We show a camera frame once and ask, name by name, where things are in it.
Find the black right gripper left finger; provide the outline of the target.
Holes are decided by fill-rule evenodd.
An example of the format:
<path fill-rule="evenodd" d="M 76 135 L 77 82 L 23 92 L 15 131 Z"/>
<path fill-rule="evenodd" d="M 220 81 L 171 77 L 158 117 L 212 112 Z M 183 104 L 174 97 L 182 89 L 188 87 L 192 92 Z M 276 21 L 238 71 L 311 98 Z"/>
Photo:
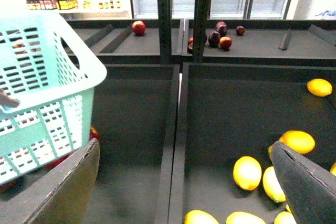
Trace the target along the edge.
<path fill-rule="evenodd" d="M 99 159 L 100 145 L 94 139 L 23 192 L 1 203 L 1 223 L 81 223 Z"/>

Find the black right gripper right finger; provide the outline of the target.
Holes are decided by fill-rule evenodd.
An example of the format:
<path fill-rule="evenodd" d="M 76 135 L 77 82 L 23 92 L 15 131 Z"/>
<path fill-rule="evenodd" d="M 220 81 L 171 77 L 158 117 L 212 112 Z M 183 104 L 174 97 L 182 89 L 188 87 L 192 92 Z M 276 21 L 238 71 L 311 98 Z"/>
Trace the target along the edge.
<path fill-rule="evenodd" d="M 271 161 L 296 223 L 335 223 L 335 175 L 280 141 Z"/>

